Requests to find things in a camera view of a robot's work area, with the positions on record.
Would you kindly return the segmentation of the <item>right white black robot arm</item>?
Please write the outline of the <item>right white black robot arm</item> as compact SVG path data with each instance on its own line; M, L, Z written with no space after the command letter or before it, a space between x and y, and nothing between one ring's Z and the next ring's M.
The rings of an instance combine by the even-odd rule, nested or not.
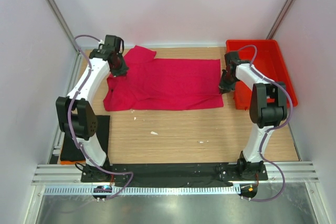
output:
M253 127L235 167L238 177L248 180L262 172L266 161L264 152L273 131L283 126L282 121L287 123L289 120L287 102L291 102L291 98L283 82L265 76L249 61L229 61L223 70L219 89L228 93L234 90L237 82L244 83L251 90L249 116Z

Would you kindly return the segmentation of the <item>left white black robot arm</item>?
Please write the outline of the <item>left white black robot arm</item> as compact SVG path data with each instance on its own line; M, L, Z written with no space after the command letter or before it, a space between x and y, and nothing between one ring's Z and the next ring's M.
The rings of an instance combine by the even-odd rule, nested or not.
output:
M111 171L106 152L98 137L98 119L91 106L92 99L103 79L112 73L123 76L128 67L121 52L95 49L86 57L87 66L75 87L65 96L56 100L59 127L70 136L77 149L85 157L86 165L93 168L93 176L106 182L111 175L127 175Z

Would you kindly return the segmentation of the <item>magenta t shirt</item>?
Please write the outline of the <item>magenta t shirt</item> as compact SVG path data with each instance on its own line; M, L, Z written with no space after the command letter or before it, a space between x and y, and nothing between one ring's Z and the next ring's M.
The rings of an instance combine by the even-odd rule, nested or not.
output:
M218 59L160 59L156 51L135 46L124 60L127 74L107 77L106 111L201 110L224 105Z

